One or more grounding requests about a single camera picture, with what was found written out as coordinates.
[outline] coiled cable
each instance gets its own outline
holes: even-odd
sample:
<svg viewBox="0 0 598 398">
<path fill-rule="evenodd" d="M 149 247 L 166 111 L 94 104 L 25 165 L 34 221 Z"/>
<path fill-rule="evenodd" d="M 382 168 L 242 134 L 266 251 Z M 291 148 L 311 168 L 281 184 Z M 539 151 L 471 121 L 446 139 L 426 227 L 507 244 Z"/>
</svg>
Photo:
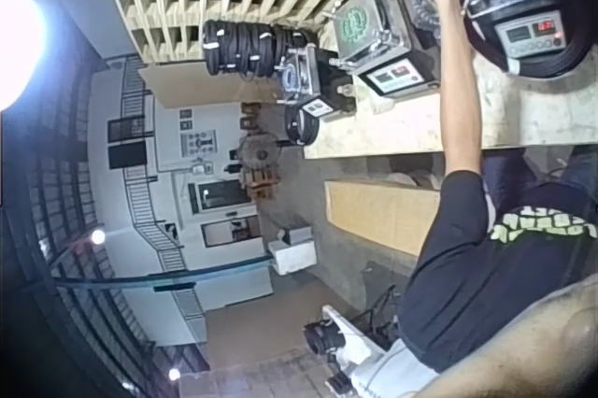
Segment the coiled cable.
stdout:
<svg viewBox="0 0 598 398">
<path fill-rule="evenodd" d="M 271 77 L 289 48 L 318 45 L 313 32 L 278 24 L 209 20 L 203 32 L 207 72 L 212 76 L 238 73 Z"/>
</svg>

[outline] black t-shirt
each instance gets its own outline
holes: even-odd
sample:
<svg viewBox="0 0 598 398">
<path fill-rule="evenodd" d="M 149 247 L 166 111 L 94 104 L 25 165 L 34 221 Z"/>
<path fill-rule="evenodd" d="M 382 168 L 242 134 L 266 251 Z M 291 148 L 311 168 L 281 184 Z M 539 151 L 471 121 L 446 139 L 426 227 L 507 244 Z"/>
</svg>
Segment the black t-shirt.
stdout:
<svg viewBox="0 0 598 398">
<path fill-rule="evenodd" d="M 480 175 L 451 173 L 399 309 L 406 345 L 441 372 L 531 303 L 574 283 L 595 257 L 591 199 L 559 183 L 528 190 L 488 232 Z"/>
</svg>

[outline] jeans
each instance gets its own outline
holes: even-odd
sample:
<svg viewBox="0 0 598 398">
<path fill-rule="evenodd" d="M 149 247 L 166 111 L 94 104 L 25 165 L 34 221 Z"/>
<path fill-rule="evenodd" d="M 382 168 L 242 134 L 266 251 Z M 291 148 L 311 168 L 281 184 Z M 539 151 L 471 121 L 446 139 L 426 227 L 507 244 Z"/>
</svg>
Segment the jeans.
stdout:
<svg viewBox="0 0 598 398">
<path fill-rule="evenodd" d="M 487 150 L 482 174 L 496 216 L 521 205 L 523 192 L 541 182 L 523 158 L 525 149 Z M 585 192 L 598 203 L 598 145 L 575 146 L 562 175 L 555 180 Z"/>
</svg>

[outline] table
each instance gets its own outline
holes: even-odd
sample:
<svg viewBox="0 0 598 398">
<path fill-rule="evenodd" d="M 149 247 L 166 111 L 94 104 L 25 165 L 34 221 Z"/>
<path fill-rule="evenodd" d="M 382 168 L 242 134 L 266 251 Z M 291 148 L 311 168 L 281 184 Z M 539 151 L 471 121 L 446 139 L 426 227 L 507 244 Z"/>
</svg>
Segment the table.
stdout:
<svg viewBox="0 0 598 398">
<path fill-rule="evenodd" d="M 321 45 L 335 50 L 332 26 Z M 480 55 L 474 60 L 481 95 L 483 149 L 598 142 L 598 50 L 572 73 L 551 81 L 516 78 Z M 358 78 L 357 113 L 322 122 L 308 159 L 442 150 L 439 94 L 377 112 L 380 98 Z"/>
</svg>

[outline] electrical panel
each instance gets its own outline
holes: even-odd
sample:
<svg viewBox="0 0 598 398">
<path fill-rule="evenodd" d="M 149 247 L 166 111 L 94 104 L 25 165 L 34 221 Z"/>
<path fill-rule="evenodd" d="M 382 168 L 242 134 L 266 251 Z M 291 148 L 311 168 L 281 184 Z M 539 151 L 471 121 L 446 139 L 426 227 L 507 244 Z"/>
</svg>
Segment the electrical panel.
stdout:
<svg viewBox="0 0 598 398">
<path fill-rule="evenodd" d="M 180 155 L 183 158 L 205 157 L 216 151 L 215 130 L 180 133 Z"/>
</svg>

